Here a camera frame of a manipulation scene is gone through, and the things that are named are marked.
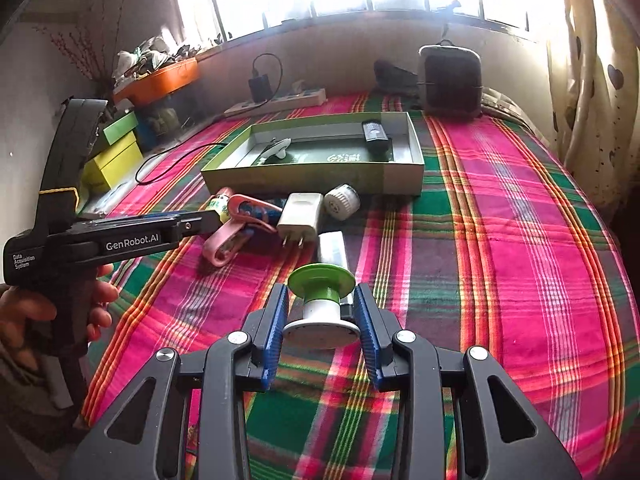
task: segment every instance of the black cable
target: black cable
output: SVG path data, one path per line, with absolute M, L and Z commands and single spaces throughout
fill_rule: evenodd
M 283 75 L 283 72 L 284 72 L 284 70 L 282 68 L 282 62 L 281 62 L 280 58 L 278 56 L 276 56 L 275 54 L 272 54 L 271 52 L 263 52 L 262 54 L 258 54 L 258 56 L 256 56 L 254 58 L 254 62 L 252 62 L 252 72 L 255 71 L 255 62 L 256 62 L 256 60 L 259 57 L 262 57 L 262 56 L 273 56 L 276 60 L 278 60 L 278 64 L 280 65 L 280 77 L 278 78 L 278 86 L 276 87 L 276 90 L 273 93 L 273 95 L 271 97 L 269 97 L 266 101 L 263 101 L 260 104 L 255 105 L 255 106 L 253 106 L 251 108 L 247 108 L 245 110 L 239 110 L 239 111 L 237 111 L 235 113 L 228 114 L 228 115 L 226 115 L 226 114 L 218 114 L 218 115 L 213 117 L 213 120 L 209 124 L 207 124 L 207 126 L 204 126 L 203 129 L 201 129 L 199 132 L 197 132 L 196 134 L 191 136 L 189 139 L 186 139 L 183 142 L 180 142 L 180 143 L 176 144 L 175 146 L 167 148 L 166 150 L 163 150 L 160 153 L 156 153 L 156 154 L 150 156 L 147 160 L 145 160 L 142 163 L 142 165 L 136 171 L 135 179 L 136 179 L 136 182 L 140 186 L 149 186 L 149 184 L 153 184 L 153 183 L 157 182 L 158 180 L 162 179 L 167 173 L 169 173 L 173 168 L 175 168 L 176 165 L 180 161 L 182 161 L 186 156 L 191 155 L 191 153 L 197 152 L 198 150 L 201 150 L 202 148 L 206 148 L 207 146 L 226 146 L 226 142 L 208 142 L 207 144 L 201 144 L 200 146 L 197 146 L 196 148 L 193 148 L 192 150 L 189 150 L 187 153 L 185 153 L 183 156 L 181 156 L 178 160 L 176 160 L 171 166 L 169 166 L 166 170 L 164 170 L 161 174 L 156 175 L 151 180 L 140 180 L 139 179 L 140 171 L 142 171 L 142 169 L 149 163 L 150 160 L 154 160 L 156 157 L 158 157 L 160 155 L 164 155 L 165 153 L 172 152 L 176 148 L 180 148 L 180 146 L 182 146 L 183 144 L 185 144 L 189 140 L 193 139 L 193 137 L 195 137 L 197 134 L 202 133 L 204 130 L 206 130 L 210 126 L 213 126 L 214 124 L 219 123 L 220 121 L 222 121 L 224 119 L 230 119 L 232 117 L 236 117 L 238 115 L 245 114 L 247 112 L 250 112 L 252 110 L 260 108 L 261 106 L 264 106 L 265 104 L 270 102 L 276 96 L 276 94 L 280 90 L 280 85 L 282 85 L 282 75 Z

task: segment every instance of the open box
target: open box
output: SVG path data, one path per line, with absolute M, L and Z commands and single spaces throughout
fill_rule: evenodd
M 376 120 L 391 140 L 389 162 L 369 160 L 362 122 Z M 273 141 L 291 139 L 288 159 L 260 154 Z M 363 112 L 253 124 L 229 142 L 204 168 L 215 194 L 231 187 L 243 194 L 326 193 L 349 184 L 361 194 L 420 195 L 424 159 L 409 114 Z

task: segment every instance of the yellow cord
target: yellow cord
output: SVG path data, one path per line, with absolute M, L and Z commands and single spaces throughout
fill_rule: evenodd
M 76 209 L 78 209 L 78 204 L 80 203 L 80 196 L 78 195 L 78 190 L 75 187 L 61 187 L 59 189 L 46 189 L 44 191 L 39 191 L 39 195 L 45 195 L 49 193 L 59 193 L 62 191 L 73 191 L 76 196 Z

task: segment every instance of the orange storage bin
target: orange storage bin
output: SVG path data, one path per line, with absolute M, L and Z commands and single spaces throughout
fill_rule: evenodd
M 129 99 L 134 106 L 141 107 L 163 98 L 200 77 L 198 62 L 194 57 L 179 61 L 138 79 L 114 94 L 114 102 Z

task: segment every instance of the plaid fabric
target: plaid fabric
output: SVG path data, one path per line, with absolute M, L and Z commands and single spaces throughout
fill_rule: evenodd
M 322 107 L 258 119 L 401 110 L 399 98 L 357 95 Z M 351 269 L 378 305 L 438 346 L 487 347 L 545 417 L 585 478 L 609 461 L 640 410 L 639 320 L 620 256 L 566 171 L 514 124 L 471 124 L 411 112 L 425 161 L 417 200 L 364 199 L 342 230 Z M 231 139 L 247 120 L 216 124 L 156 168 L 198 143 Z M 203 148 L 170 176 L 134 189 L 113 216 L 203 208 Z M 280 247 L 255 235 L 231 264 L 201 266 L 204 239 L 121 263 L 111 281 L 121 298 L 110 342 L 84 406 L 90 423 L 157 348 L 206 348 L 261 308 L 312 248 Z M 190 423 L 195 446 L 199 396 Z M 398 396 L 377 394 L 359 345 L 336 351 L 284 348 L 267 394 L 246 396 L 252 476 L 274 479 L 389 478 Z M 456 477 L 453 420 L 446 404 L 447 479 Z

